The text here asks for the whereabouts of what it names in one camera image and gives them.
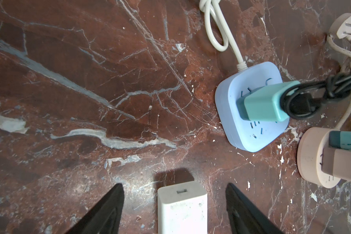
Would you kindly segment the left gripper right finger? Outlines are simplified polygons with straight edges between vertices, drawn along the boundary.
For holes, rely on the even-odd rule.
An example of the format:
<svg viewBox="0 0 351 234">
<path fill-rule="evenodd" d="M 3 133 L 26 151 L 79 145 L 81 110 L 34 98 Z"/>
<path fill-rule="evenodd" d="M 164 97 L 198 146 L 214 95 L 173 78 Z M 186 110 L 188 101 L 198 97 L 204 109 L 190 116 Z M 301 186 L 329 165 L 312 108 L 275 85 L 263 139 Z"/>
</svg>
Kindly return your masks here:
<svg viewBox="0 0 351 234">
<path fill-rule="evenodd" d="M 225 195 L 233 234 L 282 233 L 234 184 L 228 183 Z"/>
</svg>

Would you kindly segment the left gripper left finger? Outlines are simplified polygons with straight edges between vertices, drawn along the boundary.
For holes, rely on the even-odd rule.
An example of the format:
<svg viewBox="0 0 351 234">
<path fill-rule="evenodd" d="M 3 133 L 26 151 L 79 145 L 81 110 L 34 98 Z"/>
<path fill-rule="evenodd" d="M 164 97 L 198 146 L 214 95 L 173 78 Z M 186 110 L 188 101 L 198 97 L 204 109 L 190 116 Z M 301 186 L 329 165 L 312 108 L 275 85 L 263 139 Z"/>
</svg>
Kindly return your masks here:
<svg viewBox="0 0 351 234">
<path fill-rule="evenodd" d="M 124 205 L 124 188 L 116 184 L 68 234 L 117 234 Z"/>
</svg>

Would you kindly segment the white charger plug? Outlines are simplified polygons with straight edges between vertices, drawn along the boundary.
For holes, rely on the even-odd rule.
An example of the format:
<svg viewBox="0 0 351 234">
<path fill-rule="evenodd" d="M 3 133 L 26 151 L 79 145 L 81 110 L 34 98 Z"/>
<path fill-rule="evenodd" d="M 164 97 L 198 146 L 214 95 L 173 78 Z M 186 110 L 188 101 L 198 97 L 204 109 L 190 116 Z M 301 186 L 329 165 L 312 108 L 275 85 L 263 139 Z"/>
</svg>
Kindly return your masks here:
<svg viewBox="0 0 351 234">
<path fill-rule="evenodd" d="M 158 189 L 159 234 L 208 233 L 208 195 L 196 181 Z"/>
</svg>

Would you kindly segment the pink charger plug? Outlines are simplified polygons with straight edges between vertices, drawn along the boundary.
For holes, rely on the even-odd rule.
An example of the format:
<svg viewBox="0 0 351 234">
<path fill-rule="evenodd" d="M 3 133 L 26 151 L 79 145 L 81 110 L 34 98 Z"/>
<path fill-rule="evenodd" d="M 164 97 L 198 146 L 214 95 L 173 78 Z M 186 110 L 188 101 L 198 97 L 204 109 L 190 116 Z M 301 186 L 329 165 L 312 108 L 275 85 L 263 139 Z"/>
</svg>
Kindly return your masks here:
<svg viewBox="0 0 351 234">
<path fill-rule="evenodd" d="M 351 151 L 324 148 L 322 157 L 322 172 L 351 182 Z"/>
</svg>

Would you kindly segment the teal charger plug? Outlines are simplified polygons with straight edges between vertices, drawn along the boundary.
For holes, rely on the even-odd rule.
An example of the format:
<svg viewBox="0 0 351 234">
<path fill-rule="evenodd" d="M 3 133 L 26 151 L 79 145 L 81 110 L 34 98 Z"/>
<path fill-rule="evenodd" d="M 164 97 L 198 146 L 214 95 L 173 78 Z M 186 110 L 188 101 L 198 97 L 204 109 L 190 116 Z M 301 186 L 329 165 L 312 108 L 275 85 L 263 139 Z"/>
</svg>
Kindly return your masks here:
<svg viewBox="0 0 351 234">
<path fill-rule="evenodd" d="M 351 132 L 331 131 L 329 134 L 329 145 L 333 148 L 351 151 Z"/>
<path fill-rule="evenodd" d="M 280 105 L 281 96 L 300 82 L 283 82 L 266 85 L 250 91 L 237 101 L 239 115 L 246 121 L 282 122 L 289 115 Z"/>
</svg>

